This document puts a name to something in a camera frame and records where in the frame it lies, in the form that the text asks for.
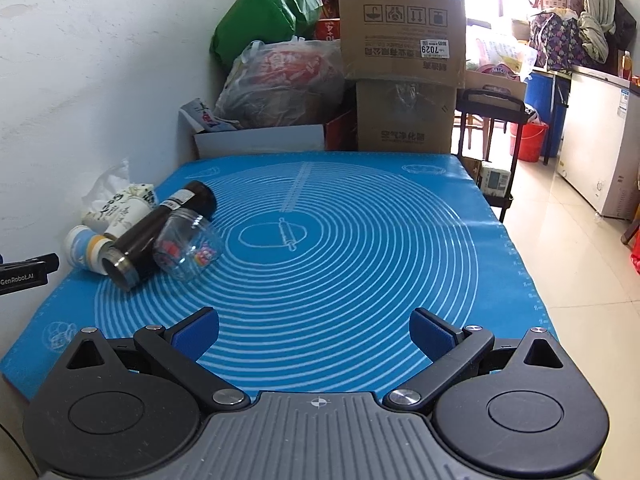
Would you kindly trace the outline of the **blue yellow paper cup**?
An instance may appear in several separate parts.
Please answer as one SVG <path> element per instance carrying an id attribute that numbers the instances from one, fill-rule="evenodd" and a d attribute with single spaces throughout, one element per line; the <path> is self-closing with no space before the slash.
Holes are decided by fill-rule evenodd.
<path id="1" fill-rule="evenodd" d="M 102 260 L 112 245 L 112 240 L 88 226 L 74 226 L 64 238 L 63 250 L 73 268 L 105 275 Z"/>

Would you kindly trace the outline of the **black thermos bottle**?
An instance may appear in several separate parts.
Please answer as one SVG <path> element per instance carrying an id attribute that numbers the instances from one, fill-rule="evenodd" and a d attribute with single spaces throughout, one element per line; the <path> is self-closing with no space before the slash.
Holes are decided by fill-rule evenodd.
<path id="1" fill-rule="evenodd" d="M 107 276 L 125 292 L 135 289 L 160 270 L 154 248 L 169 219 L 188 212 L 212 220 L 217 209 L 214 191 L 193 180 L 171 194 L 104 252 L 102 263 Z"/>

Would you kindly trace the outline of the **clear glass jar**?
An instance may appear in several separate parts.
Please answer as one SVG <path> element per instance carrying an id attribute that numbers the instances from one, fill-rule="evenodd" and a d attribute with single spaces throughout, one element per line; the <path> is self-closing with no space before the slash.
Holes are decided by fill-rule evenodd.
<path id="1" fill-rule="evenodd" d="M 183 282 L 200 276 L 221 254 L 222 240 L 212 222 L 186 208 L 169 215 L 153 246 L 160 270 Z"/>

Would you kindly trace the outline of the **blue silicone baking mat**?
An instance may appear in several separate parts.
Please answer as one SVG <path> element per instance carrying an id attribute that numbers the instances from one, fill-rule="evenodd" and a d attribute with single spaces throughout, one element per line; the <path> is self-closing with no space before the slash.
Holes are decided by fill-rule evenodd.
<path id="1" fill-rule="evenodd" d="M 157 190 L 215 193 L 224 249 L 192 281 L 157 274 L 123 292 L 71 273 L 1 361 L 33 396 L 83 327 L 130 337 L 202 307 L 219 336 L 201 364 L 248 394 L 384 394 L 427 366 L 413 310 L 518 338 L 550 320 L 508 232 L 452 156 L 300 153 L 182 166 Z"/>

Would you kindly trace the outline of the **blood pressure monitor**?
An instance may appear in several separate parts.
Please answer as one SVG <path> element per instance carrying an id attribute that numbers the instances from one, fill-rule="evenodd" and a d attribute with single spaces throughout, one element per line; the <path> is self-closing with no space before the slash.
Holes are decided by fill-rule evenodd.
<path id="1" fill-rule="evenodd" d="M 484 162 L 480 167 L 478 186 L 487 196 L 504 197 L 510 179 L 511 171 L 509 169 L 501 168 L 491 162 Z"/>

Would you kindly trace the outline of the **red plastic bag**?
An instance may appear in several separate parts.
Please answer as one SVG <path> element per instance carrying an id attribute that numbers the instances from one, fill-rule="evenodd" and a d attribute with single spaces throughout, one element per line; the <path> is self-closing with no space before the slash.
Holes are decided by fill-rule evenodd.
<path id="1" fill-rule="evenodd" d="M 634 270 L 640 274 L 640 238 L 637 238 L 634 242 L 634 248 L 632 248 L 630 258 L 631 263 L 634 266 Z"/>

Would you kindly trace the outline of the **red bucket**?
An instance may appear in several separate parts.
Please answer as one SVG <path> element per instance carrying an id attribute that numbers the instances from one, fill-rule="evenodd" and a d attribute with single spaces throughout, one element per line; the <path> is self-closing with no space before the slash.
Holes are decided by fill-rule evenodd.
<path id="1" fill-rule="evenodd" d="M 538 162 L 548 130 L 549 126 L 544 122 L 529 122 L 524 125 L 518 159 L 523 162 Z"/>

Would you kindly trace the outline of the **lower cardboard box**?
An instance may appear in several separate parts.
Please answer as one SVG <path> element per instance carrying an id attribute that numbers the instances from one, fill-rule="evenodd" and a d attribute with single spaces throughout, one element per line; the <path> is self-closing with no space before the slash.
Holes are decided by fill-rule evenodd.
<path id="1" fill-rule="evenodd" d="M 362 152 L 448 154 L 457 90 L 439 84 L 360 80 L 357 138 Z"/>

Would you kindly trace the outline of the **white chest freezer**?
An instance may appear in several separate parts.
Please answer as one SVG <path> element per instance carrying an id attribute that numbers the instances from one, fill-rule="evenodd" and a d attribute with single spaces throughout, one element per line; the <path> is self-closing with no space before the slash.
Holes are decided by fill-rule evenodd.
<path id="1" fill-rule="evenodd" d="M 600 216 L 639 205 L 639 87 L 578 66 L 572 73 L 556 172 Z"/>

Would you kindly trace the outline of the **white open box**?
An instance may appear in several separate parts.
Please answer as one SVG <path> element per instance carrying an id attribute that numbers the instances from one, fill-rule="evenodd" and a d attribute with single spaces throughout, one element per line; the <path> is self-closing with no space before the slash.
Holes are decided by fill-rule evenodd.
<path id="1" fill-rule="evenodd" d="M 194 128 L 200 159 L 231 155 L 353 151 L 357 148 L 354 104 L 342 106 L 324 125 L 241 129 L 236 122 L 215 117 L 200 99 L 180 107 Z"/>

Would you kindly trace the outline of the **black metal cart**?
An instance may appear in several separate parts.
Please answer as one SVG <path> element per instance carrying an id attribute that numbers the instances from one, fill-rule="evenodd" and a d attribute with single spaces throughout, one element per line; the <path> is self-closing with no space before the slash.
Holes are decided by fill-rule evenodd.
<path id="1" fill-rule="evenodd" d="M 458 142 L 454 154 L 460 162 L 463 162 L 464 141 L 468 132 L 468 119 L 477 116 L 488 121 L 488 135 L 486 146 L 483 148 L 482 162 L 489 162 L 492 137 L 496 122 L 501 122 L 503 127 L 516 125 L 516 136 L 511 163 L 509 167 L 509 179 L 506 180 L 506 189 L 501 196 L 490 195 L 483 191 L 483 196 L 491 208 L 499 209 L 499 221 L 504 222 L 506 212 L 513 205 L 512 188 L 518 166 L 518 155 L 523 139 L 524 126 L 528 123 L 530 114 L 526 110 L 523 100 L 516 96 L 507 96 L 504 93 L 486 89 L 458 89 L 456 112 L 460 114 L 458 125 Z"/>

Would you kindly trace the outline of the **clear bag with red contents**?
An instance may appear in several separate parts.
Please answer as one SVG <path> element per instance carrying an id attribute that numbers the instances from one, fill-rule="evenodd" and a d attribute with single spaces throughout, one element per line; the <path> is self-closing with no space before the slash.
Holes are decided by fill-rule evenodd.
<path id="1" fill-rule="evenodd" d="M 234 60 L 214 113 L 245 129 L 322 124 L 344 91 L 339 41 L 254 41 Z"/>

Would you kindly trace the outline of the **purple patterned bag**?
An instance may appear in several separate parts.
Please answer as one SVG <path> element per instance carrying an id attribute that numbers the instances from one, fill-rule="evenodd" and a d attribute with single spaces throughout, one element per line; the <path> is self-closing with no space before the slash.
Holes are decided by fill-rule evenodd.
<path id="1" fill-rule="evenodd" d="M 537 51 L 536 67 L 555 72 L 571 72 L 574 66 L 594 67 L 582 46 L 576 18 L 542 12 L 532 17 L 529 26 L 529 45 Z"/>

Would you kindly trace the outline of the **large upper cardboard box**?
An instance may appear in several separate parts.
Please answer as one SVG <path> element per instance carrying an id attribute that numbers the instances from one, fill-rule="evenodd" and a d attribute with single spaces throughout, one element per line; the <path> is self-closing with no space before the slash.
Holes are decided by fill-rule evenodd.
<path id="1" fill-rule="evenodd" d="M 463 86 L 464 0 L 340 0 L 340 14 L 347 78 Z"/>

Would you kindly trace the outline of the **green plastic bag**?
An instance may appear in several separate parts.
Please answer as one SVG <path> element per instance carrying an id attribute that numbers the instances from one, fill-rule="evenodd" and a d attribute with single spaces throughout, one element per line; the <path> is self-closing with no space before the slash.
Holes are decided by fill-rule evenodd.
<path id="1" fill-rule="evenodd" d="M 322 0 L 236 0 L 218 23 L 209 51 L 229 73 L 253 41 L 274 44 L 310 37 L 322 6 Z"/>

